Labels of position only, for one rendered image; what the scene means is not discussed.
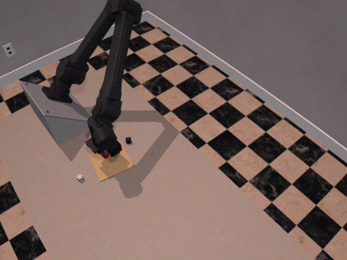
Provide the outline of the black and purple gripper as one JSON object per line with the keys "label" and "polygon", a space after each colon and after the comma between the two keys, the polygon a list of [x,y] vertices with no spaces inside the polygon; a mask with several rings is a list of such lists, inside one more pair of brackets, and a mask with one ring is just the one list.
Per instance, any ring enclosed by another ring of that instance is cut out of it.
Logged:
{"label": "black and purple gripper", "polygon": [[88,139],[85,143],[95,154],[98,153],[105,157],[105,151],[100,151],[99,149],[97,149],[97,147],[93,143],[92,138]]}

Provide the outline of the white die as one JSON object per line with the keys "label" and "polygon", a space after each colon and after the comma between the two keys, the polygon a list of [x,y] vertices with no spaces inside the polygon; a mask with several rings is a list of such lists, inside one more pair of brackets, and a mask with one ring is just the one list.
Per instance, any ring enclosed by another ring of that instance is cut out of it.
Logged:
{"label": "white die", "polygon": [[84,180],[84,177],[81,174],[77,175],[76,178],[79,182],[82,182]]}

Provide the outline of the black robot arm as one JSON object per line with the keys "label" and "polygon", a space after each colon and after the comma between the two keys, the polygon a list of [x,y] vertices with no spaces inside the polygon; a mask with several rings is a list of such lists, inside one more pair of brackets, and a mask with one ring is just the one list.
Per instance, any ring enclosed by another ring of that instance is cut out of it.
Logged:
{"label": "black robot arm", "polygon": [[141,5],[134,0],[107,0],[102,13],[77,50],[58,64],[55,81],[50,87],[42,87],[48,99],[72,103],[68,95],[71,85],[84,82],[90,56],[115,22],[104,81],[91,111],[92,116],[87,120],[94,145],[101,151],[107,150],[111,157],[117,156],[122,150],[121,144],[115,139],[112,123],[121,114],[121,84],[128,46],[133,25],[140,23],[142,12]]}

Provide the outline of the tan mat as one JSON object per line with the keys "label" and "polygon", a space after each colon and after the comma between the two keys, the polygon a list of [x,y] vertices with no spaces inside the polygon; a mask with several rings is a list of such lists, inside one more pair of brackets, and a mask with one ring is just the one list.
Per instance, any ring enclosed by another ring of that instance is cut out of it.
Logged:
{"label": "tan mat", "polygon": [[123,150],[116,157],[111,157],[109,155],[109,157],[105,159],[98,153],[95,154],[93,152],[89,154],[90,160],[100,181],[106,180],[134,167],[122,143],[121,146]]}

